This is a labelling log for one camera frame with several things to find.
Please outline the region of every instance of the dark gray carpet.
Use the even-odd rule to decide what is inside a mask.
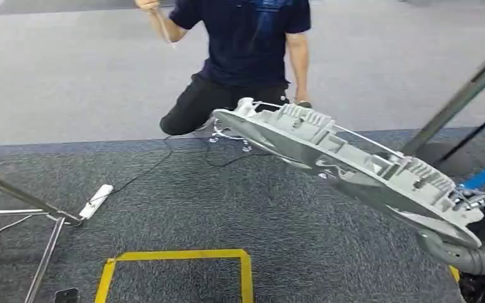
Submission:
[[[176,0],[161,0],[161,6],[171,8],[175,2]],[[4,0],[0,5],[0,15],[135,8],[135,0]]]
[[[398,147],[411,134],[368,135]],[[105,260],[125,251],[220,248],[248,250],[257,302],[460,302],[447,267],[430,261],[408,230],[318,178],[272,157],[211,168],[201,142],[169,143],[168,162],[110,197],[84,226],[64,229],[37,302],[69,287],[92,302]],[[481,170],[485,135],[467,148]],[[166,154],[160,141],[5,146],[0,177],[79,211],[101,184],[119,187]],[[210,158],[240,154],[223,142]],[[22,207],[0,195],[0,208],[10,206]],[[0,227],[13,220],[0,219]],[[23,302],[51,228],[34,218],[0,237],[0,303]],[[239,302],[239,267],[234,260],[118,264],[108,302]]]

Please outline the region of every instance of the man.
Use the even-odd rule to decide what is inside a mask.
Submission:
[[[214,109],[234,109],[243,97],[287,103],[285,46],[296,77],[295,103],[308,101],[308,0],[176,0],[169,18],[158,10],[159,0],[135,1],[164,39],[181,40],[199,21],[209,34],[209,58],[162,118],[163,132],[190,133]]]

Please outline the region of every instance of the black cable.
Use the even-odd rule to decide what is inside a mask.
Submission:
[[[174,149],[166,142],[171,137],[172,136],[168,136],[168,137],[166,137],[166,138],[164,138],[162,140],[162,142],[164,143],[164,145],[166,145],[166,147],[168,147],[168,150],[169,150],[168,155],[164,156],[161,160],[159,160],[159,162],[153,164],[149,169],[146,169],[145,171],[143,171],[140,174],[138,174],[138,175],[134,176],[133,178],[131,178],[123,186],[121,186],[119,189],[116,189],[115,191],[111,192],[110,194],[107,194],[105,196],[99,197],[98,199],[103,198],[103,197],[112,196],[113,194],[116,194],[116,193],[119,193],[119,192],[123,191],[126,187],[128,187],[129,185],[131,185],[131,183],[133,183],[134,181],[136,181],[138,178],[140,178],[140,177],[142,177],[144,175],[147,175],[152,170],[156,169],[159,165],[161,165],[163,162],[165,162],[166,160],[168,160],[168,158],[170,158],[172,156],[172,154],[174,153]]]
[[[194,138],[197,139],[198,141],[202,142],[204,145],[205,145],[205,148],[207,149],[205,151],[205,157],[204,157],[204,161],[205,163],[207,163],[209,166],[211,167],[226,167],[230,164],[233,164],[237,161],[240,161],[242,159],[245,159],[245,158],[249,158],[249,157],[264,157],[264,156],[271,156],[272,154],[270,153],[252,153],[250,155],[244,155],[244,156],[241,156],[239,158],[235,158],[235,159],[232,159],[232,160],[229,160],[228,162],[226,163],[222,163],[222,164],[216,164],[216,163],[213,163],[211,162],[211,160],[209,160],[209,155],[211,154],[211,144],[208,144],[204,139],[198,137],[196,135],[196,133],[193,133],[194,135]]]
[[[211,152],[211,146],[210,144],[208,144],[205,140],[201,139],[200,137],[198,137],[196,134],[194,134],[195,138],[198,139],[199,141],[201,141],[205,147],[206,147],[206,151],[205,151],[205,157],[204,157],[204,161],[211,167],[226,167],[230,164],[233,164],[239,160],[242,160],[244,158],[249,158],[249,157],[259,157],[259,156],[270,156],[271,154],[269,153],[265,153],[265,154],[262,154],[262,153],[253,153],[253,154],[250,154],[250,155],[244,155],[244,156],[241,156],[239,158],[235,158],[235,159],[232,159],[232,160],[229,160],[228,162],[226,163],[222,163],[222,164],[216,164],[216,163],[213,163],[209,160],[209,154]],[[98,200],[98,199],[102,199],[102,198],[105,198],[105,197],[109,197],[109,196],[112,196],[113,194],[117,194],[121,191],[123,191],[124,189],[126,189],[129,185],[131,185],[134,181],[136,181],[137,179],[139,179],[140,177],[143,177],[144,175],[147,175],[149,174],[152,170],[156,169],[159,165],[161,165],[163,162],[165,162],[166,160],[168,160],[168,158],[170,158],[172,156],[172,154],[174,153],[174,149],[173,147],[168,144],[168,139],[170,139],[172,136],[168,136],[168,137],[165,137],[162,142],[164,143],[164,145],[168,148],[169,152],[166,156],[164,156],[161,160],[159,160],[157,163],[153,164],[149,169],[146,169],[145,171],[141,172],[140,174],[134,176],[133,178],[131,178],[129,181],[127,181],[124,185],[122,185],[120,188],[116,189],[115,191],[109,193],[109,194],[106,194],[105,196],[101,196],[101,197],[98,197],[96,198],[95,200]]]

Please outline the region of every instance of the yellow tape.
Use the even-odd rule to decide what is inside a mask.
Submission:
[[[101,274],[95,303],[105,303],[109,294],[112,275],[118,261],[151,261],[176,259],[239,258],[241,262],[242,303],[254,302],[252,262],[244,249],[214,249],[202,251],[133,251],[125,252],[115,259],[108,259]]]
[[[103,273],[101,273],[101,280],[99,280],[99,286],[97,287],[97,293],[95,295],[95,303],[105,303],[105,300],[107,300],[112,274],[115,268],[116,259],[108,259],[103,267]]]
[[[458,269],[452,266],[449,266],[449,268],[451,269],[451,275],[453,275],[453,278],[458,283],[458,281],[460,281],[460,272],[458,271]]]

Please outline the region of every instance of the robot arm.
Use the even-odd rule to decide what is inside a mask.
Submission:
[[[259,104],[244,98],[235,110],[213,114],[252,144],[409,226],[436,259],[463,273],[485,274],[484,192],[457,186],[422,160],[341,128],[313,109],[287,104],[275,112],[256,112]],[[350,145],[339,132],[371,143],[386,156]]]

